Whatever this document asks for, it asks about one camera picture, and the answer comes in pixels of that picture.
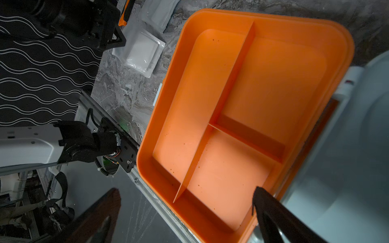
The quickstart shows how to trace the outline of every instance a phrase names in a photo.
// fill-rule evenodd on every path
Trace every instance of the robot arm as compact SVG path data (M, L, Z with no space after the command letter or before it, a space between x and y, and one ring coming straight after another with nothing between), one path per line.
M93 162L113 154L120 146L115 131L91 133L80 121L59 121L29 127L0 128L0 166L49 164L71 161Z

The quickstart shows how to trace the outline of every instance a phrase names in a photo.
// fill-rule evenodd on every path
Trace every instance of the orange tray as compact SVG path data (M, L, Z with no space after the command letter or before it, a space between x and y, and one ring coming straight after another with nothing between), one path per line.
M185 23L138 152L203 242L245 242L256 186L280 188L350 65L339 24L205 9Z

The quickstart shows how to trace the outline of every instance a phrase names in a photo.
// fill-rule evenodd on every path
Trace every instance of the orange handle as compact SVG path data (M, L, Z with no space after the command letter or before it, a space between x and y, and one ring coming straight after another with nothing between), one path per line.
M126 26L127 25L127 21L130 17L130 13L131 13L132 7L134 6L134 2L135 2L135 0L127 0L126 1L126 4L124 5L123 11L122 11L122 15L120 16L119 26Z

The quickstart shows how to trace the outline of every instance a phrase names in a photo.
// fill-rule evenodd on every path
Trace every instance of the white packet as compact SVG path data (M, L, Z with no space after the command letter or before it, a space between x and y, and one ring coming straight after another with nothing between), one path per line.
M140 12L141 19L162 34L179 1L146 0Z
M165 43L136 24L128 23L122 29L126 45L112 50L123 65L150 78Z

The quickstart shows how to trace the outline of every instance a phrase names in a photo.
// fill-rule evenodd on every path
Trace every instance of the gray marble surface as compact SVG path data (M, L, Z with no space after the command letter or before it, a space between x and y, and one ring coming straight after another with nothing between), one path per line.
M124 0L117 7L122 9ZM180 32L190 15L203 8L260 12L330 19L344 25L356 46L353 64L363 65L389 49L387 0L181 0L161 35L140 20L144 0L136 0L130 22L166 42L151 78L123 66L112 50L104 52L92 97L140 143L153 110L153 101L174 53Z

